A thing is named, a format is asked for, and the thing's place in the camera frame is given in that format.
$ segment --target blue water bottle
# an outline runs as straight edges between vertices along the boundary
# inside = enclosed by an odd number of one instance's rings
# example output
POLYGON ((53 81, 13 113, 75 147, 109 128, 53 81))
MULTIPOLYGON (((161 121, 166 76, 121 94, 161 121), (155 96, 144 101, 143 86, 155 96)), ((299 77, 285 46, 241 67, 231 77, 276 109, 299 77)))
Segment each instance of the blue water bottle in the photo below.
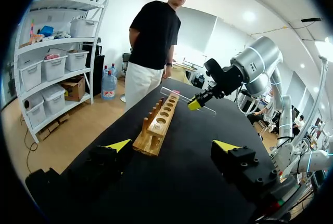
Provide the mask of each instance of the blue water bottle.
POLYGON ((109 69, 108 69, 108 66, 105 65, 105 66, 104 66, 103 76, 102 76, 102 77, 107 76, 108 74, 109 74, 109 69))
POLYGON ((109 71, 107 76, 102 77, 101 98, 103 100, 113 100, 116 92, 117 78, 109 71))
POLYGON ((113 75, 113 76, 117 77, 117 70, 116 70, 116 68, 114 67, 114 63, 112 63, 112 67, 111 67, 110 71, 112 72, 112 75, 113 75))

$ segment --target black tablecloth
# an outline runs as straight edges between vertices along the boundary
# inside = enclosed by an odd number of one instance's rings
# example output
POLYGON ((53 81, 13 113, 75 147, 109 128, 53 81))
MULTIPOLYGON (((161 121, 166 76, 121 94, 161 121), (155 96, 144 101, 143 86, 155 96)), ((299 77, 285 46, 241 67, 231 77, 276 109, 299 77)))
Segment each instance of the black tablecloth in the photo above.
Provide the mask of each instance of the black tablecloth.
MULTIPOLYGON (((201 91, 169 79, 127 111, 93 141, 62 173, 75 168, 96 145, 106 146, 138 136, 143 118, 161 98, 164 86, 191 98, 201 91)), ((262 141, 234 102, 212 99, 207 106, 215 117, 190 111, 179 101, 158 157, 134 152, 121 179, 111 184, 98 200, 85 205, 110 221, 246 223, 255 206, 234 185, 228 184, 210 159, 213 139, 252 148, 256 157, 273 165, 262 141)))

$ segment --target white pants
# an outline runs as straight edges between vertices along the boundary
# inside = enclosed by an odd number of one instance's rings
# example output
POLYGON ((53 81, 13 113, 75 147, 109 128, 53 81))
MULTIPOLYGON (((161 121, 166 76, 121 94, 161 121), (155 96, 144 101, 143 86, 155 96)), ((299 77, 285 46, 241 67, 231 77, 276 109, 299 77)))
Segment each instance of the white pants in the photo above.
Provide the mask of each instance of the white pants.
POLYGON ((163 69, 154 70, 129 62, 125 78, 125 111, 128 111, 148 93, 159 86, 162 74, 163 69))

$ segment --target ceiling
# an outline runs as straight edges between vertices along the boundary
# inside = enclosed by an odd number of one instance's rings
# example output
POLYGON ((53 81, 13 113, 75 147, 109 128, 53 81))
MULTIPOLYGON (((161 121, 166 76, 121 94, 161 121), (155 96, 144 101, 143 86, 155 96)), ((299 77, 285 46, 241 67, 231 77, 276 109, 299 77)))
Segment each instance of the ceiling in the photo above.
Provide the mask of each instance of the ceiling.
MULTIPOLYGON (((302 23, 301 19, 322 17, 311 0, 187 0, 186 7, 218 16, 249 35, 286 25, 300 28, 311 23, 302 23), (256 20, 245 21, 243 14, 246 11, 253 12, 256 20)), ((316 22, 308 28, 283 29, 253 37, 262 35, 270 37, 279 46, 284 56, 284 63, 297 72, 315 98, 316 92, 313 88, 319 84, 321 62, 314 42, 301 39, 324 40, 328 36, 325 23, 316 22), (304 69, 300 67, 301 63, 305 65, 304 69)), ((329 71, 327 81, 330 80, 333 80, 333 71, 329 71)), ((326 86, 326 93, 322 99, 326 110, 321 109, 324 120, 331 119, 333 115, 329 102, 333 102, 333 88, 326 86)))

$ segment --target wooden test tube rack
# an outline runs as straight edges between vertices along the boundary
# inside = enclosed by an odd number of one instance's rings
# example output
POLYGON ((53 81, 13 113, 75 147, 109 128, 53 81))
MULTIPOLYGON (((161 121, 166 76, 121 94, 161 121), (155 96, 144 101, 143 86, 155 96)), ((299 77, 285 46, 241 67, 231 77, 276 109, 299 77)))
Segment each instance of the wooden test tube rack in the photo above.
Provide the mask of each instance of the wooden test tube rack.
POLYGON ((158 156, 167 134, 179 96, 171 93, 163 104, 164 98, 144 118, 142 131, 133 143, 133 149, 145 155, 158 156))

